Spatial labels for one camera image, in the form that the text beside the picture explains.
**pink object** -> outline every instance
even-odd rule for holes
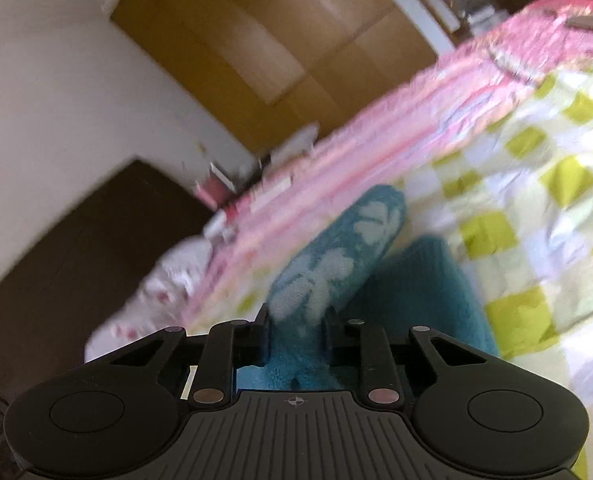
[[[186,325],[192,325],[212,294],[236,289],[238,276],[252,262],[255,267],[280,262],[369,187],[465,144],[528,97],[534,86],[501,69],[490,47],[542,73],[593,59],[593,32],[565,26],[569,16],[590,12],[593,0],[532,3],[490,33],[442,56],[319,142],[290,168],[292,186],[265,206],[250,209],[258,189],[240,199],[238,217],[232,219],[238,237],[216,252],[184,313]],[[263,186],[270,190],[285,177],[279,171]]]
[[[219,209],[219,206],[232,196],[232,192],[214,175],[208,176],[201,183],[196,183],[193,192],[194,196],[212,211]]]

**white wall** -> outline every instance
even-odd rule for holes
[[[0,46],[0,276],[94,184],[135,155],[190,186],[251,161],[167,73],[112,23]]]
[[[107,0],[0,0],[0,277],[122,163],[190,187],[252,158],[101,12]]]
[[[454,51],[448,35],[419,0],[393,0],[437,54]]]

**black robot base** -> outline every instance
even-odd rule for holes
[[[237,391],[272,327],[169,327],[47,381],[10,406],[20,480],[573,480],[589,420],[568,390],[427,327],[402,341],[329,310],[339,392]],[[188,400],[180,394],[198,365]]]

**teal towel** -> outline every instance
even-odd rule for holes
[[[330,305],[341,319],[381,324],[390,337],[426,325],[498,355],[483,308],[445,241],[424,236],[381,261],[404,212],[398,191],[372,188],[292,259],[268,296],[270,360],[264,368],[240,368],[239,388],[356,386],[355,370],[331,370],[323,359],[321,321]]]
[[[363,286],[404,218],[403,194],[375,186],[292,259],[266,300],[272,319],[269,362],[241,368],[240,388],[341,388],[323,359],[321,321],[328,306],[342,308]]]
[[[441,238],[423,236],[383,260],[344,309],[342,319],[379,323],[390,337],[431,326],[498,356],[480,301]]]

